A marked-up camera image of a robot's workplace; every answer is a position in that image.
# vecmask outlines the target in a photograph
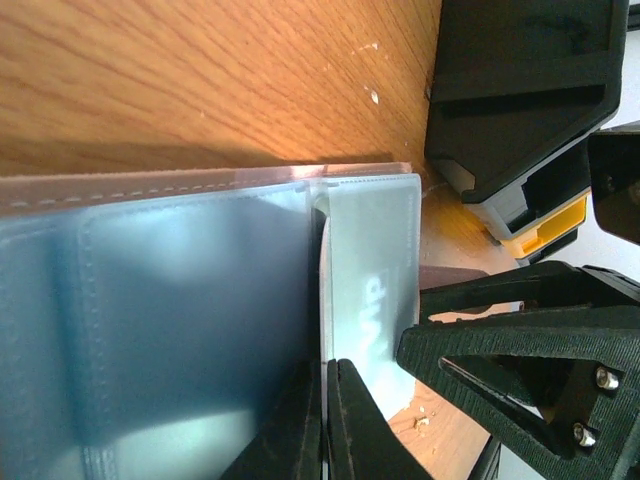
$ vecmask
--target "metal bolt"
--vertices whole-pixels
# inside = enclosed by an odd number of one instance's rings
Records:
[[[596,384],[604,390],[617,390],[620,380],[615,373],[604,367],[598,367],[596,370]]]
[[[593,447],[596,443],[596,437],[581,423],[573,424],[573,438],[581,447]]]

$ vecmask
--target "wooden table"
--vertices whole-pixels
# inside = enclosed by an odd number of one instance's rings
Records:
[[[439,11],[439,0],[3,2],[0,175],[393,158],[423,178],[422,263],[512,268],[424,164]],[[422,385],[391,425],[437,479],[466,478],[487,438]]]

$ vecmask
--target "yellow plastic part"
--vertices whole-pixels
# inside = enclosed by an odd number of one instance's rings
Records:
[[[500,242],[514,258],[525,258],[580,225],[586,216],[587,194],[525,233]]]

